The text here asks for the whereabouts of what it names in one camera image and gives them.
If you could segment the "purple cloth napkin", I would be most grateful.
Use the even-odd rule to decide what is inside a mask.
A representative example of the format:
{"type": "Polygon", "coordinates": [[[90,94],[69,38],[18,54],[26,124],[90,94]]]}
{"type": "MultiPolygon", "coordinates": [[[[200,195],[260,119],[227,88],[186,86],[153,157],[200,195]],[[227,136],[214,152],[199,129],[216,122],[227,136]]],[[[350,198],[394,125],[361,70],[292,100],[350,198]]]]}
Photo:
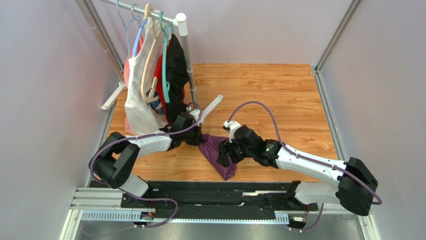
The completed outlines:
{"type": "Polygon", "coordinates": [[[219,143],[227,140],[228,138],[224,136],[214,136],[210,134],[203,134],[202,138],[204,142],[198,146],[201,153],[215,168],[215,170],[223,178],[223,180],[227,181],[233,178],[236,175],[237,165],[232,163],[230,157],[228,157],[230,165],[227,167],[217,163],[217,159],[220,154],[219,143]]]}

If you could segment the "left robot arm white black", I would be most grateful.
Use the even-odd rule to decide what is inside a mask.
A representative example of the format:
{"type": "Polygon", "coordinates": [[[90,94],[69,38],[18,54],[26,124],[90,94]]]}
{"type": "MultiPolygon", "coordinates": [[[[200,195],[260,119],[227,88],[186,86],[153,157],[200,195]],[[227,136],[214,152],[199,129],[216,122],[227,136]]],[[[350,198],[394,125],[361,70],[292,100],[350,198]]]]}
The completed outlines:
{"type": "Polygon", "coordinates": [[[132,173],[138,158],[157,152],[167,152],[182,143],[197,146],[203,141],[200,110],[180,113],[164,128],[139,136],[124,136],[113,132],[89,162],[90,174],[112,189],[120,189],[132,197],[143,197],[150,186],[132,173]]]}

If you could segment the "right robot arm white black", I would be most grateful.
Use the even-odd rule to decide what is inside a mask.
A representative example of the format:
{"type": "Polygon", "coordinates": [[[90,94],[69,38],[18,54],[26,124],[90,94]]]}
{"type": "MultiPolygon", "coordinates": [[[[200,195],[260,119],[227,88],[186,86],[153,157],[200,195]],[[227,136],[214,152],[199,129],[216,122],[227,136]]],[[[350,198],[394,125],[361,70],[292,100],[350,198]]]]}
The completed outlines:
{"type": "Polygon", "coordinates": [[[349,212],[368,216],[372,205],[380,205],[376,189],[378,181],[362,160],[332,160],[309,154],[278,140],[263,140],[246,125],[225,122],[229,138],[219,143],[217,163],[228,167],[246,158],[264,167],[291,170],[311,176],[317,183],[300,180],[291,184],[287,194],[304,205],[340,204],[349,212]]]}

